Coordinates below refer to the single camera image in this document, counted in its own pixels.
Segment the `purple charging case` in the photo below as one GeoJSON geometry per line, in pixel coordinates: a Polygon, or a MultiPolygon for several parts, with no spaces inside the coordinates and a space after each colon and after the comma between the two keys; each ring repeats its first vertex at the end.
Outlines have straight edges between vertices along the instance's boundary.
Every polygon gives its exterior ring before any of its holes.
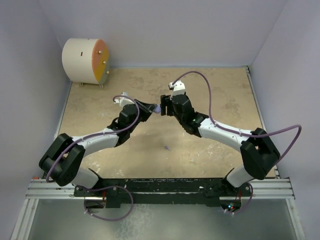
{"type": "Polygon", "coordinates": [[[161,113],[161,106],[159,104],[157,104],[153,112],[156,114],[161,113]]]}

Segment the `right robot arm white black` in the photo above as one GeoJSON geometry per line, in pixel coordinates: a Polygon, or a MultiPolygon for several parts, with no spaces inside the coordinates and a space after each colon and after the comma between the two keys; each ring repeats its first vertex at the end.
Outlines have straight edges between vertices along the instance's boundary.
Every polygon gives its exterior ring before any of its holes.
{"type": "Polygon", "coordinates": [[[218,141],[240,152],[243,164],[223,179],[222,190],[228,196],[253,179],[263,180],[280,159],[270,137],[260,137],[266,133],[263,129],[245,130],[240,135],[221,129],[208,115],[195,111],[185,94],[161,95],[160,107],[162,116],[174,116],[188,134],[218,141]]]}

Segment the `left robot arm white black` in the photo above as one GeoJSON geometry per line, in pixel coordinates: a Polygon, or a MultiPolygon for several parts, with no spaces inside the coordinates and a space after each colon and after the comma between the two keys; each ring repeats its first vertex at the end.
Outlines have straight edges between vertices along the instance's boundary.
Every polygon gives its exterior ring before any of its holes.
{"type": "Polygon", "coordinates": [[[56,137],[38,164],[46,173],[48,183],[56,182],[61,187],[68,184],[79,185],[85,187],[91,196],[98,196],[103,191],[100,181],[102,178],[93,170],[81,167],[83,158],[104,149],[121,146],[139,123],[161,111],[156,103],[144,103],[124,94],[116,95],[113,102],[122,110],[103,130],[82,136],[62,133],[56,137]]]}

